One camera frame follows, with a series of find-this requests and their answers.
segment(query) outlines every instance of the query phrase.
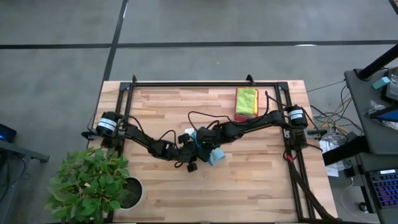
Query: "white cable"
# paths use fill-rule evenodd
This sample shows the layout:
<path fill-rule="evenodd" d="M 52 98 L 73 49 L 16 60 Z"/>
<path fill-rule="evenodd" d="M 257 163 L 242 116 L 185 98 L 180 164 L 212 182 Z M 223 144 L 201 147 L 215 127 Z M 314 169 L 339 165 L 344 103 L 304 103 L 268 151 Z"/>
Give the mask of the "white cable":
<path fill-rule="evenodd" d="M 343 203 L 343 195 L 344 195 L 344 193 L 345 193 L 350 187 L 352 187 L 353 185 L 354 185 L 354 179 L 351 178 L 351 184 L 350 184 L 348 187 L 346 187 L 346 188 L 344 189 L 343 193 L 341 193 L 340 201 L 341 201 L 341 204 L 343 205 L 343 207 L 346 209 L 346 211 L 347 211 L 348 213 L 350 213 L 351 215 L 355 216 L 356 218 L 358 218 L 358 219 L 360 219 L 360 220 L 362 220 L 362 221 L 364 221 L 364 222 L 367 222 L 367 223 L 380 223 L 380 222 L 372 222 L 372 221 L 369 221 L 369 220 L 365 220 L 365 219 L 363 219 L 363 218 L 361 218 L 361 217 L 359 217 L 359 216 L 353 214 L 352 212 L 350 212 L 350 211 L 347 209 L 346 205 Z"/>

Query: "plant pot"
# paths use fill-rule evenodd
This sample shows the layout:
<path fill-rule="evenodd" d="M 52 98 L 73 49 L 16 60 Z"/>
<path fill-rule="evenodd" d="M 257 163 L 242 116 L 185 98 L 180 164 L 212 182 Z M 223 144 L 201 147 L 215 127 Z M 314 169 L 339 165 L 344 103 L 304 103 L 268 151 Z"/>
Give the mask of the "plant pot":
<path fill-rule="evenodd" d="M 133 209 L 139 204 L 144 195 L 144 186 L 139 179 L 128 177 L 126 181 L 127 183 L 123 185 L 123 188 L 128 191 L 128 195 L 121 204 L 121 210 Z"/>

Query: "computer monitor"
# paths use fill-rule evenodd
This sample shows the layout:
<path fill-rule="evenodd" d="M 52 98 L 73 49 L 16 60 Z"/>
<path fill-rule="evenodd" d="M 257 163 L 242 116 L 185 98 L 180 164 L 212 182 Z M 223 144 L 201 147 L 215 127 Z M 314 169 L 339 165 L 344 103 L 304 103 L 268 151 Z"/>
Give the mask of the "computer monitor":
<path fill-rule="evenodd" d="M 392 105 L 377 112 L 371 113 L 370 118 L 382 121 L 398 122 L 398 105 Z"/>

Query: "white pot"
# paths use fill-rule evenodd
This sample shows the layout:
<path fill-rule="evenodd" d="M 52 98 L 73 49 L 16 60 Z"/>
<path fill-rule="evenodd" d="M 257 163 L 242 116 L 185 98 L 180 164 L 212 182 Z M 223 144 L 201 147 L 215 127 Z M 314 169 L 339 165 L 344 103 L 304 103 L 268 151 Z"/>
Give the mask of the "white pot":
<path fill-rule="evenodd" d="M 120 210 L 125 210 L 125 211 L 132 210 L 133 208 L 137 207 L 137 205 L 140 204 L 140 202 L 141 202 L 141 200 L 143 198 L 143 195 L 144 195 L 144 186 L 143 186 L 142 182 L 137 177 L 128 177 L 128 178 L 132 178 L 132 179 L 138 180 L 139 184 L 141 185 L 142 192 L 141 192 L 141 196 L 140 196 L 138 202 L 134 206 L 132 206 L 131 208 L 120 208 Z"/>

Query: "electronics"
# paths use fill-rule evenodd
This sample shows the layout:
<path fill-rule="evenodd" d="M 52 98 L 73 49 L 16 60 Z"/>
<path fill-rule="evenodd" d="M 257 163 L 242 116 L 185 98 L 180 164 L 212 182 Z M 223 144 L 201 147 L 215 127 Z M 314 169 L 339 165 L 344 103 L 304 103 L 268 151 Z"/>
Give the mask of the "electronics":
<path fill-rule="evenodd" d="M 398 122 L 398 105 L 392 105 L 383 110 L 371 113 L 369 117 L 383 121 Z"/>
<path fill-rule="evenodd" d="M 384 76 L 390 79 L 390 83 L 382 88 L 381 99 L 394 103 L 398 101 L 398 71 L 396 68 L 389 69 Z"/>
<path fill-rule="evenodd" d="M 373 183 L 373 194 L 383 208 L 398 208 L 398 169 L 369 172 Z"/>
<path fill-rule="evenodd" d="M 0 141 L 13 142 L 17 131 L 0 124 Z"/>

